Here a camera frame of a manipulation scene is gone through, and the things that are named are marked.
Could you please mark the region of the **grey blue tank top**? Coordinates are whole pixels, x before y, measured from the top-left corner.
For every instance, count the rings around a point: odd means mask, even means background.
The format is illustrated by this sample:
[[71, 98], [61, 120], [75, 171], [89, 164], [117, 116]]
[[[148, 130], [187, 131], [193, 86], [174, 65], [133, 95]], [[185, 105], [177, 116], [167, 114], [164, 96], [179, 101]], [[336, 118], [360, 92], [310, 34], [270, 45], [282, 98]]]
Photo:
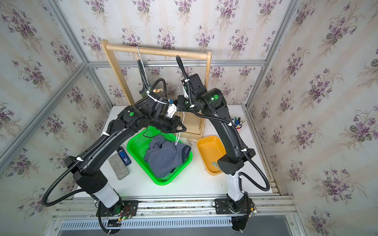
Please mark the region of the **grey blue tank top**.
[[143, 160], [156, 178], [164, 178], [185, 163], [191, 150], [188, 145], [176, 144], [158, 135], [152, 138]]

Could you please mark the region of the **olive green tank top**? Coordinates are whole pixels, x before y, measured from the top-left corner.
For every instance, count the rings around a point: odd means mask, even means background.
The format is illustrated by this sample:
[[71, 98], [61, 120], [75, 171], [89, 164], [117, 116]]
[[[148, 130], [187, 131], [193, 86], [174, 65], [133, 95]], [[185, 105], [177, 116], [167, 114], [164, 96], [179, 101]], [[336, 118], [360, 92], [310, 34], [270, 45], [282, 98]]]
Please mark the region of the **olive green tank top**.
[[148, 81], [148, 78], [145, 72], [145, 67], [141, 58], [137, 59], [137, 65], [138, 65], [138, 70], [139, 70], [140, 77], [142, 80], [142, 89], [139, 91], [139, 93], [142, 97], [145, 97], [147, 95], [147, 91], [150, 90], [151, 86]]

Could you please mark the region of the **mint green clothespin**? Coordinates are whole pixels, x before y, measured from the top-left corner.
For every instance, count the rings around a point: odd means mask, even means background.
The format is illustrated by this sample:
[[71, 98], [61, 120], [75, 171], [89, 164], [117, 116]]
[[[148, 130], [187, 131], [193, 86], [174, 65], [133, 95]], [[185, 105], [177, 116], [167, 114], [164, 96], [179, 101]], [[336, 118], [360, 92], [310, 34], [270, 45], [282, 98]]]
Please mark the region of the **mint green clothespin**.
[[218, 166], [218, 163], [216, 162], [211, 162], [212, 165], [212, 172], [221, 172], [220, 167]]

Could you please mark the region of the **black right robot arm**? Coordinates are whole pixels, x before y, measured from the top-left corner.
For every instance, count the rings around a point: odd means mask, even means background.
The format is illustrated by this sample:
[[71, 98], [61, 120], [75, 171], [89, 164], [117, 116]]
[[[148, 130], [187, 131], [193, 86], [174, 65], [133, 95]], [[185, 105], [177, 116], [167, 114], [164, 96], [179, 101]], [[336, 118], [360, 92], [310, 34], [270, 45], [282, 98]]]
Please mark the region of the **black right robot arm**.
[[[270, 190], [269, 180], [263, 171], [256, 165], [252, 158], [256, 152], [242, 140], [229, 113], [227, 102], [222, 92], [213, 88], [207, 90], [197, 74], [189, 76], [185, 71], [180, 56], [176, 61], [184, 76], [182, 82], [184, 94], [178, 96], [178, 108], [180, 112], [191, 112], [195, 116], [208, 119], [214, 126], [226, 154], [217, 163], [220, 169], [227, 175], [227, 197], [231, 202], [237, 203], [244, 198], [241, 178], [245, 177], [261, 191]], [[265, 185], [261, 186], [249, 175], [242, 171], [244, 163], [248, 161], [262, 177]]]

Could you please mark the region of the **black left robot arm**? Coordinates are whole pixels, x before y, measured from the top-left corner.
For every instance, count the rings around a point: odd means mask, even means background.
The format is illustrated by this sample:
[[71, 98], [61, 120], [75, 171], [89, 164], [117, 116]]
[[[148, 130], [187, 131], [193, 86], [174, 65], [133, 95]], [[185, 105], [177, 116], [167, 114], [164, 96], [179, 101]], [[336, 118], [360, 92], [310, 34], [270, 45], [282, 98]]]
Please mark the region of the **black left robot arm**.
[[[146, 92], [143, 99], [134, 105], [127, 106], [117, 119], [110, 121], [107, 130], [87, 150], [77, 157], [70, 156], [66, 159], [67, 170], [46, 190], [41, 199], [42, 205], [45, 207], [56, 205], [80, 192], [91, 195], [108, 209], [121, 205], [121, 197], [108, 183], [100, 168], [116, 149], [142, 128], [151, 126], [167, 134], [185, 132], [187, 129], [179, 116], [168, 116], [169, 105], [168, 98], [161, 97], [150, 90]], [[80, 189], [49, 202], [49, 195], [69, 173], [73, 174]]]

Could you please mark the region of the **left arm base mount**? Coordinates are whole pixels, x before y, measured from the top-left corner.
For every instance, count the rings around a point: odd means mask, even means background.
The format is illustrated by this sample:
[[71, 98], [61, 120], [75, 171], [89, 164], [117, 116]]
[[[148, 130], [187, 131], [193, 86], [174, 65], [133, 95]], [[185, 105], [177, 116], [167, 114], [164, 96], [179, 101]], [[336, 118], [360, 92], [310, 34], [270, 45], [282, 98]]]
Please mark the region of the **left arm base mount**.
[[136, 216], [138, 205], [138, 200], [119, 200], [114, 206], [107, 208], [99, 201], [96, 216], [100, 227], [106, 230], [110, 228], [120, 228], [123, 221]]

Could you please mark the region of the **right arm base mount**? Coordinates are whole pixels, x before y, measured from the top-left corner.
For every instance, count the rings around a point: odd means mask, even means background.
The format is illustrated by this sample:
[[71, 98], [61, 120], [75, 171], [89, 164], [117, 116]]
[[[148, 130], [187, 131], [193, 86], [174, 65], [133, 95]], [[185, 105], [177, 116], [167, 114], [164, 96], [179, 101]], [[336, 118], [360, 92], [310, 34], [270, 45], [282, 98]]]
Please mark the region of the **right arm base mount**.
[[230, 198], [216, 199], [212, 206], [216, 214], [231, 214], [231, 228], [236, 232], [243, 232], [247, 227], [250, 216], [257, 213], [255, 204], [249, 197], [242, 197], [238, 201]]

